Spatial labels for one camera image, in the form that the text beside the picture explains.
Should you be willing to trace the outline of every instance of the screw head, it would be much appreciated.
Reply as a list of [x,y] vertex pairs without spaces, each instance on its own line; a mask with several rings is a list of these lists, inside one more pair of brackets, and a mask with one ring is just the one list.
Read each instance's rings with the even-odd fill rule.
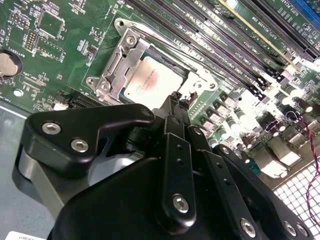
[[179,195],[173,197],[173,206],[183,214],[186,214],[189,211],[189,204],[187,200]]
[[250,237],[250,238],[255,238],[256,237],[256,230],[254,226],[251,225],[251,223],[245,219],[242,218],[241,221],[241,227],[245,231],[245,233]]
[[82,139],[74,139],[71,142],[71,148],[78,153],[85,153],[89,149],[89,145],[85,140]]
[[88,84],[89,84],[90,86],[93,86],[93,85],[95,84],[95,80],[93,80],[92,78],[89,78]]
[[136,37],[133,36],[133,35],[128,35],[128,36],[126,37],[125,41],[126,41],[126,43],[127,43],[128,45],[130,45],[130,46],[135,45],[136,42],[137,42]]
[[151,116],[150,111],[148,111],[147,109],[142,109],[141,112],[142,112],[143,115],[146,115],[147,117]]
[[222,147],[221,149],[222,149],[222,151],[223,151],[225,154],[229,154],[229,153],[230,153],[229,150],[226,149],[225,147]]
[[22,97],[24,94],[24,91],[22,91],[20,88],[15,88],[13,90],[13,95],[15,95],[18,98]]
[[292,235],[297,236],[297,232],[293,226],[291,226],[287,221],[284,222],[285,229]]
[[306,237],[309,236],[308,232],[305,230],[303,226],[301,226],[299,223],[297,223],[296,226],[303,235],[305,235]]
[[46,122],[42,125],[42,131],[46,134],[56,135],[61,132],[61,127],[54,122]]
[[196,127],[195,127],[195,128],[194,128],[194,131],[195,131],[196,134],[201,135],[201,131],[199,130],[199,128],[196,128]]

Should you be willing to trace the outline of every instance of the label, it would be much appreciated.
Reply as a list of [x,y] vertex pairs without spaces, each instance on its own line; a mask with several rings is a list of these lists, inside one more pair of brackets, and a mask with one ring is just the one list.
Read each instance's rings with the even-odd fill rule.
[[6,236],[5,240],[45,240],[45,239],[19,233],[16,231],[11,231],[9,232],[8,236]]

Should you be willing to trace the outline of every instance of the perforated metal panel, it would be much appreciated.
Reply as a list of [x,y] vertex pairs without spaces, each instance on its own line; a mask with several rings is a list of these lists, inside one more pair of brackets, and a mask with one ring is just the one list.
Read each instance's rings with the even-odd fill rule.
[[[305,224],[310,228],[316,240],[320,240],[320,227],[316,226],[311,220],[306,192],[309,182],[314,177],[315,165],[310,165],[295,177],[284,183],[274,192]],[[310,205],[314,215],[320,217],[320,178],[313,183],[310,191]]]

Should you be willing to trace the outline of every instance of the pcie slot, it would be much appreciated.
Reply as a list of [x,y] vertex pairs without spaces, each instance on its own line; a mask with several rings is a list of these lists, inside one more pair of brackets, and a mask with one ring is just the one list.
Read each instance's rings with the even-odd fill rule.
[[159,10],[166,13],[168,16],[170,16],[172,19],[174,19],[176,22],[178,22],[181,26],[183,26],[185,29],[188,30],[188,32],[194,34],[194,35],[200,35],[202,38],[202,41],[208,45],[211,49],[214,50],[217,57],[220,57],[222,60],[223,58],[227,60],[230,64],[236,66],[238,70],[243,72],[244,76],[247,77],[247,79],[251,82],[254,81],[257,77],[252,74],[252,70],[247,68],[245,65],[240,65],[236,59],[233,57],[233,53],[230,53],[225,46],[218,42],[213,42],[210,40],[210,36],[208,36],[205,31],[202,29],[198,29],[198,26],[193,23],[192,21],[188,21],[187,19],[184,19],[182,16],[179,15],[179,12],[175,8],[171,9],[166,1],[161,0],[148,0],[148,2],[155,5]]
[[[195,4],[195,2],[193,0],[184,0],[186,3],[188,3],[193,9],[197,10],[202,16],[203,18],[206,19],[210,19],[212,18],[204,9],[202,9],[201,7],[199,7],[197,4]],[[256,41],[254,41],[252,38],[250,38],[250,36],[248,36],[240,27],[239,25],[233,21],[232,19],[229,19],[228,17],[226,17],[225,15],[223,15],[220,12],[214,12],[213,11],[213,6],[211,4],[209,4],[207,1],[205,0],[197,0],[197,2],[199,4],[201,4],[202,6],[204,6],[206,9],[210,10],[212,12],[212,14],[215,14],[217,17],[219,17],[224,24],[226,24],[228,26],[229,29],[231,29],[232,31],[234,31],[237,35],[241,36],[243,39],[245,39],[245,41],[251,45],[254,49],[256,49],[258,52],[260,52],[261,54],[263,54],[264,58],[266,58],[266,60],[273,64],[273,65],[279,65],[280,67],[283,67],[285,65],[284,62],[281,62],[278,58],[274,57],[273,55],[271,55],[266,49],[264,49],[262,46],[260,46]]]
[[174,0],[178,5],[180,5],[184,11],[196,17],[198,20],[202,22],[206,22],[206,26],[209,27],[213,32],[217,33],[220,37],[223,37],[223,40],[226,41],[230,46],[232,46],[235,50],[237,50],[241,55],[243,55],[246,59],[252,62],[256,67],[259,68],[260,71],[265,71],[269,66],[263,64],[261,59],[257,57],[253,52],[250,52],[246,47],[244,47],[243,43],[240,42],[235,36],[231,36],[228,31],[221,28],[214,21],[210,21],[206,13],[199,11],[198,8],[193,8],[192,5],[188,4],[186,0]]
[[245,80],[239,73],[228,69],[220,61],[215,60],[215,56],[210,56],[206,49],[204,49],[202,46],[199,46],[198,43],[196,43],[190,37],[186,36],[183,31],[176,28],[175,25],[172,25],[170,21],[167,21],[165,18],[159,16],[157,12],[155,12],[151,7],[143,3],[141,0],[126,0],[126,2],[131,4],[133,7],[136,7],[138,11],[148,16],[151,20],[161,24],[161,26],[167,29],[169,32],[173,33],[175,35],[174,37],[179,42],[187,45],[190,49],[197,52],[198,55],[212,65],[213,68],[222,70],[227,78],[236,79],[237,85],[244,88],[250,87],[250,84],[247,83],[247,80]]
[[158,25],[160,24],[161,27],[165,30],[168,30],[172,34],[174,34],[174,38],[179,40],[181,43],[187,45],[191,50],[197,52],[197,54],[203,58],[208,64],[212,66],[213,69],[223,70],[225,75],[225,81],[233,82],[234,84],[249,90],[254,96],[256,96],[260,101],[265,101],[267,98],[264,94],[262,94],[256,86],[254,86],[251,82],[245,80],[241,75],[239,75],[236,71],[230,71],[225,65],[221,64],[219,61],[214,60],[206,49],[202,46],[198,46],[198,44],[188,36],[183,37],[184,32],[177,29],[175,25],[173,25],[170,21],[163,19],[161,16],[158,15],[151,7],[146,5],[141,0],[126,0],[128,4],[131,4],[132,7],[135,7],[137,12],[140,12],[145,17],[148,17],[151,21],[155,21]]
[[289,47],[293,48],[301,57],[314,61],[319,57],[319,52],[313,48],[301,35],[296,34],[296,30],[291,27],[283,18],[272,9],[267,3],[256,0],[239,0],[244,6],[254,11],[253,13],[260,18],[269,28],[276,31]]

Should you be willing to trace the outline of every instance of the mounting hole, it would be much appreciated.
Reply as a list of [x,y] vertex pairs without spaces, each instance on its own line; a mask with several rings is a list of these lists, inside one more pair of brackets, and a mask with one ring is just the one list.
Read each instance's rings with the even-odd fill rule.
[[176,162],[181,166],[184,164],[184,161],[181,158],[178,158]]
[[229,180],[228,180],[228,179],[226,179],[226,178],[225,178],[225,179],[223,179],[223,181],[224,181],[224,183],[225,183],[225,184],[227,184],[228,186],[230,186],[230,185],[231,185],[231,183],[229,182]]
[[116,26],[120,29],[123,29],[125,26],[125,23],[123,21],[117,21]]
[[222,166],[220,163],[216,163],[216,165],[220,168],[220,169],[223,169],[224,168],[224,166]]

